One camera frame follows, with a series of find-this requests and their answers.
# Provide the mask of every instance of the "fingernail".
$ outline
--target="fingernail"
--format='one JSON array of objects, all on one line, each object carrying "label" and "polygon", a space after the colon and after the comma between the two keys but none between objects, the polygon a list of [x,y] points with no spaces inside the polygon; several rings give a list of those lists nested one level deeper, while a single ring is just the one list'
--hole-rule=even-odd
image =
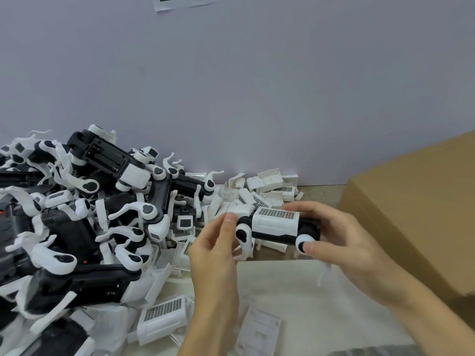
[{"label": "fingernail", "polygon": [[237,218],[236,214],[233,212],[228,212],[224,217],[224,221],[235,221]]},{"label": "fingernail", "polygon": [[304,249],[304,252],[309,254],[309,253],[312,253],[312,242],[304,242],[304,246],[303,246],[303,249]]}]

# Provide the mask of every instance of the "cardboard box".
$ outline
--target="cardboard box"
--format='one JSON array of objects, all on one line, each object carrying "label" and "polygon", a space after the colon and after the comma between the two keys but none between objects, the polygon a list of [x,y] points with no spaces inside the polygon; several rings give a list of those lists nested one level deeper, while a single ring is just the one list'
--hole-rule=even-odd
[{"label": "cardboard box", "polygon": [[475,131],[353,177],[339,208],[475,326]]}]

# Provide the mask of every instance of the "finger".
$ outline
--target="finger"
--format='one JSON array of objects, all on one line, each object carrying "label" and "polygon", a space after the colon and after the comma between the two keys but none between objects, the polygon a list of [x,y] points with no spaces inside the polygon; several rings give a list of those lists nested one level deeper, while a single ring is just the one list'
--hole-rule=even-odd
[{"label": "finger", "polygon": [[193,245],[197,245],[198,247],[204,247],[208,250],[211,250],[215,243],[216,240],[219,236],[219,230],[221,229],[221,224],[223,223],[225,215],[221,215],[220,217],[214,219],[211,221],[209,224],[207,224]]},{"label": "finger", "polygon": [[317,260],[338,266],[348,266],[353,260],[352,252],[348,247],[336,246],[324,241],[305,242],[304,251]]},{"label": "finger", "polygon": [[300,211],[314,218],[323,218],[326,220],[331,220],[343,215],[343,212],[340,210],[316,201],[294,201],[286,203],[282,206],[282,209],[287,211]]},{"label": "finger", "polygon": [[237,216],[228,212],[223,220],[221,225],[221,230],[219,232],[219,237],[216,240],[215,248],[219,249],[220,252],[225,252],[231,254],[233,252],[233,244],[236,239],[236,224],[238,222]]}]

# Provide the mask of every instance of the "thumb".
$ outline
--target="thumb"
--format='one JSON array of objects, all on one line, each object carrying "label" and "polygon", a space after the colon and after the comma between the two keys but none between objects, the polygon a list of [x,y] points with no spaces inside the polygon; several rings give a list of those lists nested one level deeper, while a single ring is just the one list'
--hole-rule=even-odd
[{"label": "thumb", "polygon": [[351,251],[347,247],[325,241],[305,242],[304,251],[317,260],[337,266],[345,266],[352,260]]},{"label": "thumb", "polygon": [[233,251],[233,243],[236,239],[237,218],[238,217],[232,212],[228,212],[224,217],[215,245],[215,247],[222,252],[229,251],[229,253],[232,253]]}]

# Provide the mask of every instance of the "white wall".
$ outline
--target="white wall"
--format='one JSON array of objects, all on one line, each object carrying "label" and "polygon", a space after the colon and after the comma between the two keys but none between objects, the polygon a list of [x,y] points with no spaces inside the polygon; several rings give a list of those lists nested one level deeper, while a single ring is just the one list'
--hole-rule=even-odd
[{"label": "white wall", "polygon": [[344,183],[475,128],[475,0],[2,0],[0,142],[97,123],[191,171]]}]

